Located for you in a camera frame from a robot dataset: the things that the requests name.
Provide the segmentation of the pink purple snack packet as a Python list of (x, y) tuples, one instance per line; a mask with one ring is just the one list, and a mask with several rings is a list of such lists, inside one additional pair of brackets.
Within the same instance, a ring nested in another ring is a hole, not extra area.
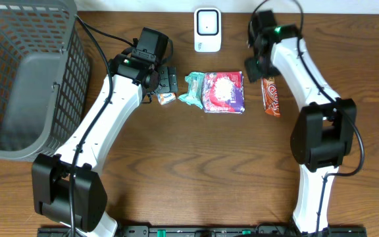
[(202, 91), (206, 113), (235, 113), (245, 111), (242, 71), (208, 72)]

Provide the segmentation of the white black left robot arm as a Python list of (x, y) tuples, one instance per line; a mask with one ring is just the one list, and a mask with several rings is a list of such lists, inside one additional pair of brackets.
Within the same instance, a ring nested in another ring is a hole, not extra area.
[(39, 228), (38, 236), (114, 236), (118, 223), (105, 211), (100, 179), (118, 133), (145, 95), (177, 92), (176, 68), (117, 55), (106, 61), (107, 76), (87, 115), (54, 155), (40, 153), (32, 164), (36, 213), (62, 223)]

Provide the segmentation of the teal snack wrapper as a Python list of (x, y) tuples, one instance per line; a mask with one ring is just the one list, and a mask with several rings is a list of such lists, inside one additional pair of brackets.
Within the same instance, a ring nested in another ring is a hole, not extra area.
[(191, 72), (185, 77), (188, 83), (188, 91), (178, 96), (178, 99), (188, 105), (195, 105), (203, 109), (201, 101), (203, 82), (205, 74), (203, 72)]

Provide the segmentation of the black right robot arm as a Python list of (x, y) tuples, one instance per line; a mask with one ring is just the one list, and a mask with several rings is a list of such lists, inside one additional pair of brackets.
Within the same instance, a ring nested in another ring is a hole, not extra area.
[(250, 80), (280, 75), (299, 109), (290, 147), (299, 164), (300, 179), (292, 224), (299, 236), (328, 236), (327, 210), (336, 177), (353, 176), (359, 168), (340, 173), (343, 158), (351, 151), (356, 104), (342, 99), (314, 64), (296, 25), (249, 23), (247, 44), (254, 56), (245, 62)]

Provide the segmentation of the orange chocolate bar wrapper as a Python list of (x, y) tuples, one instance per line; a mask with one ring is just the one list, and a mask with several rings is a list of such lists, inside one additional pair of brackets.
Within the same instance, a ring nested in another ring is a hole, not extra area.
[(263, 92), (263, 105), (265, 113), (275, 117), (280, 117), (278, 90), (274, 77), (262, 78), (261, 87)]

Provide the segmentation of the orange white snack packet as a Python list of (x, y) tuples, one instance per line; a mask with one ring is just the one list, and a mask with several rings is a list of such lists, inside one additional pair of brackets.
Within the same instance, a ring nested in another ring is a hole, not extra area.
[(161, 105), (166, 105), (176, 100), (176, 95), (175, 93), (160, 93), (157, 95), (157, 99)]

